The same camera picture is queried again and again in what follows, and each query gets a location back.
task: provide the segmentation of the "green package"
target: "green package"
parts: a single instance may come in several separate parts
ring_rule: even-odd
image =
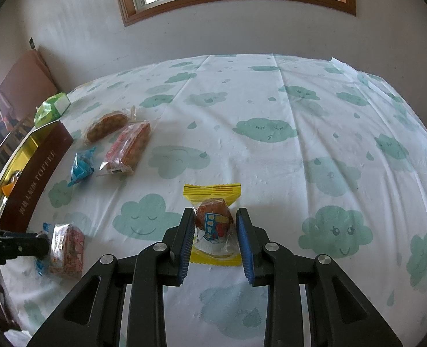
[[[36,128],[58,120],[70,105],[71,102],[64,92],[49,97],[37,108],[34,118]]]

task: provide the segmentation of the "wooden chair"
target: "wooden chair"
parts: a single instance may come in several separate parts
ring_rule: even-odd
[[[6,153],[8,156],[13,155],[11,147],[18,147],[23,138],[30,132],[34,127],[34,117],[31,115],[26,116],[19,121],[11,132],[5,137],[0,144],[0,151]]]

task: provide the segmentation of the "bed sheet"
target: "bed sheet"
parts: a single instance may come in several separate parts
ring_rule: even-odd
[[[383,78],[336,59],[200,56],[113,74],[69,98],[61,120],[75,141],[29,230],[79,226],[83,272],[104,254],[127,257],[161,240],[190,206],[185,183],[241,183],[233,215],[247,207],[294,254],[331,255],[404,346],[427,332],[427,130]],[[157,119],[135,173],[94,174],[68,188],[90,120],[131,105]],[[117,135],[96,145],[97,163]],[[38,277],[32,258],[1,270],[32,333],[75,284]],[[121,346],[128,304],[127,296]],[[247,284],[242,266],[190,264],[180,288],[164,289],[168,346],[262,346],[266,304],[267,292]]]

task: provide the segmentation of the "metal screw head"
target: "metal screw head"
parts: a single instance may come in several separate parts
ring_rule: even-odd
[[[319,263],[321,263],[323,265],[328,265],[331,263],[332,259],[331,259],[331,257],[329,257],[325,254],[322,254],[318,257],[318,261],[319,261]]]
[[[267,242],[265,244],[265,249],[270,252],[276,252],[279,249],[279,245],[275,242]]]
[[[105,254],[103,257],[101,257],[99,259],[99,261],[103,264],[103,265],[107,265],[110,264],[112,261],[114,261],[114,257],[111,256],[110,254]]]
[[[153,249],[157,252],[163,252],[167,249],[167,245],[165,245],[163,242],[157,242],[154,244]]]

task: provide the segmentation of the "white wall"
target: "white wall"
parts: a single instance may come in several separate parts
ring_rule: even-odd
[[[129,27],[122,24],[117,0],[15,1],[20,38],[27,45],[34,37],[65,91],[126,68],[207,53],[333,56],[384,77],[427,127],[423,0],[357,0],[356,17],[288,1],[222,1],[160,14]],[[0,31],[16,19],[4,18]],[[0,36],[0,46],[5,40]]]
[[[7,0],[0,9],[0,83],[11,66],[29,49],[19,25],[19,10],[16,0]]]

